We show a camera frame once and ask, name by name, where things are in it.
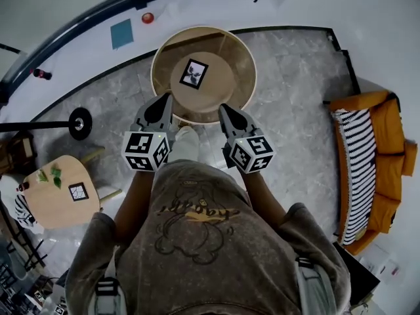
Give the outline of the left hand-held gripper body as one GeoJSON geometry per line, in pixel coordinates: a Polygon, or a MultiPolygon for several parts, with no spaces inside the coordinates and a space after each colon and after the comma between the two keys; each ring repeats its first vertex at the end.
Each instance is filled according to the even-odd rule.
{"type": "Polygon", "coordinates": [[[135,171],[156,172],[171,151],[171,123],[143,125],[133,123],[123,137],[123,159],[135,171]]]}

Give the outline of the black framed picture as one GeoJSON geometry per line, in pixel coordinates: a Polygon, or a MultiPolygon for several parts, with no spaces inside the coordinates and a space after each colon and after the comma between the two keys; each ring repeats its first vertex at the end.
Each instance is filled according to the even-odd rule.
{"type": "Polygon", "coordinates": [[[207,72],[208,65],[190,58],[180,77],[180,84],[198,90],[207,72]]]}

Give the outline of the person's right forearm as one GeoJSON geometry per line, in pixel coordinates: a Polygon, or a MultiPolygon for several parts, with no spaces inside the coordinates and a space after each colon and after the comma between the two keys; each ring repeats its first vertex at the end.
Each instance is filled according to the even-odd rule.
{"type": "Polygon", "coordinates": [[[263,176],[260,173],[242,173],[241,177],[254,211],[271,228],[278,228],[285,219],[286,211],[273,196],[263,176]]]}

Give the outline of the person's left forearm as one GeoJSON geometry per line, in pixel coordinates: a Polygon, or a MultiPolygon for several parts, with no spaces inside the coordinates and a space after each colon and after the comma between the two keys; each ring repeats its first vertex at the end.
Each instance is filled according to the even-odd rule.
{"type": "Polygon", "coordinates": [[[116,213],[115,239],[130,244],[148,216],[154,173],[137,172],[116,213]]]}

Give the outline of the round wooden coffee table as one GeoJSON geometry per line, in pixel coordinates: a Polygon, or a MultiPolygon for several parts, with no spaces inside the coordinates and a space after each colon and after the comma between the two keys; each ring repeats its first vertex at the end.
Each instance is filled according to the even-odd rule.
{"type": "Polygon", "coordinates": [[[171,36],[157,50],[150,70],[155,95],[173,95],[173,115],[193,125],[219,122],[221,104],[244,109],[257,86],[255,59],[247,45],[229,31],[195,26],[171,36]],[[198,90],[180,84],[192,58],[209,67],[198,90]]]}

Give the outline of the black stand with round base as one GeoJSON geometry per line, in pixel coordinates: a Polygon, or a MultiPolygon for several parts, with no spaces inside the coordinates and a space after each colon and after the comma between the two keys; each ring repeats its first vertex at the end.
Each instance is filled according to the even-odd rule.
{"type": "Polygon", "coordinates": [[[93,118],[86,108],[76,108],[67,121],[0,123],[0,133],[41,129],[67,128],[75,140],[86,139],[92,130],[93,118]]]}

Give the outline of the teal square pad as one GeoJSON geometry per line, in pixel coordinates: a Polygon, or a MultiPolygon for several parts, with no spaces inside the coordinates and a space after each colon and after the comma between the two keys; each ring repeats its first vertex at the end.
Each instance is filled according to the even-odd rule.
{"type": "Polygon", "coordinates": [[[118,48],[132,43],[134,41],[130,19],[126,19],[122,22],[111,26],[110,32],[113,50],[117,50],[118,48]]]}

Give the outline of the green leaf sprig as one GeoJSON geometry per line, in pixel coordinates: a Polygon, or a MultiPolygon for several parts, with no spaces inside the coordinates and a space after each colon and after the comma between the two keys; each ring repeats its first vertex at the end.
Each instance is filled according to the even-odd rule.
{"type": "Polygon", "coordinates": [[[51,166],[51,176],[52,176],[54,185],[58,189],[61,189],[61,186],[62,186],[61,174],[62,174],[62,170],[58,167],[57,164],[53,164],[51,166]]]}

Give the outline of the wooden side table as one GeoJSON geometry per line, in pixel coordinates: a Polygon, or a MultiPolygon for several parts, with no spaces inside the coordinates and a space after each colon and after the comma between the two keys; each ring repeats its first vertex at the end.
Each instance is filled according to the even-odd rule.
{"type": "Polygon", "coordinates": [[[29,210],[36,221],[45,229],[66,228],[89,222],[94,213],[102,210],[106,201],[120,195],[122,190],[117,189],[103,197],[98,195],[86,164],[105,151],[105,147],[96,148],[82,159],[70,155],[60,156],[46,165],[40,167],[48,182],[37,182],[36,172],[28,175],[24,182],[30,187],[23,191],[29,210]],[[51,166],[57,164],[62,170],[61,189],[53,183],[51,166]],[[73,201],[68,186],[82,182],[85,185],[89,199],[73,201]]]}

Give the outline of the black white striped blanket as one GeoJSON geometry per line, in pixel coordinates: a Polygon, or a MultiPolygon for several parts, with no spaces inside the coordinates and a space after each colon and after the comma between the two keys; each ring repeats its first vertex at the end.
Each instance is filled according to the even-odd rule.
{"type": "Polygon", "coordinates": [[[348,208],[340,243],[350,245],[356,235],[368,225],[375,191],[376,142],[370,112],[344,109],[332,113],[338,124],[338,137],[344,148],[344,166],[348,208]]]}

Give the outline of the person's brown printed t-shirt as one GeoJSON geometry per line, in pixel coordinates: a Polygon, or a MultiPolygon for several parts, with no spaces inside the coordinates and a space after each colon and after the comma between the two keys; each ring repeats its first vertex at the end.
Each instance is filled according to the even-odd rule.
{"type": "Polygon", "coordinates": [[[190,160],[157,173],[130,244],[95,213],[69,269],[70,315],[341,315],[350,274],[306,206],[271,228],[247,190],[190,160]]]}

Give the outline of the dark wooden chair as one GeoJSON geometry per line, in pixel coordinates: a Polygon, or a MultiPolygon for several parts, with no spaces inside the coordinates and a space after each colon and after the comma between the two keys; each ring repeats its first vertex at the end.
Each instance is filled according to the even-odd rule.
{"type": "Polygon", "coordinates": [[[5,173],[28,175],[35,170],[36,157],[33,135],[28,131],[0,140],[0,176],[5,173]]]}

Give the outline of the small striped cushion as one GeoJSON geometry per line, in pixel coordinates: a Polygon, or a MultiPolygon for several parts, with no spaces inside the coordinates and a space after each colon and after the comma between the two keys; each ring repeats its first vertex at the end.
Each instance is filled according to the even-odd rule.
{"type": "Polygon", "coordinates": [[[33,227],[35,224],[35,218],[28,209],[26,199],[23,195],[18,194],[14,200],[15,202],[15,213],[17,221],[22,227],[33,227]]]}

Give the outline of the white round seat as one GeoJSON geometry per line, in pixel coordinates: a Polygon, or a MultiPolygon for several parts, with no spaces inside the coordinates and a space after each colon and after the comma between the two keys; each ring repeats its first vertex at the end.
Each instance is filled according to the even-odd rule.
{"type": "MultiPolygon", "coordinates": [[[[4,174],[0,178],[0,197],[1,201],[7,208],[9,215],[17,221],[15,213],[15,198],[18,194],[23,195],[22,192],[17,192],[16,189],[19,184],[23,183],[25,176],[20,174],[4,174]]],[[[33,227],[23,227],[30,230],[33,234],[43,234],[44,228],[35,220],[33,227]]]]}

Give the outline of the orange sofa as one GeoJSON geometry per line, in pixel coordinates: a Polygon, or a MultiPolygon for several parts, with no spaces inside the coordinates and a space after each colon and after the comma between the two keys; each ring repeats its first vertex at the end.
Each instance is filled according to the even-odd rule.
{"type": "Polygon", "coordinates": [[[344,230],[344,218],[348,208],[345,194],[348,193],[345,180],[344,148],[338,137],[338,124],[333,116],[333,126],[337,138],[340,170],[341,212],[338,242],[352,255],[361,253],[379,234],[390,232],[398,207],[402,202],[402,178],[413,175],[418,145],[405,138],[400,116],[400,102],[395,93],[375,91],[360,93],[340,100],[325,101],[324,105],[332,113],[344,109],[370,112],[376,142],[375,191],[367,226],[356,235],[350,245],[340,243],[344,230]]]}

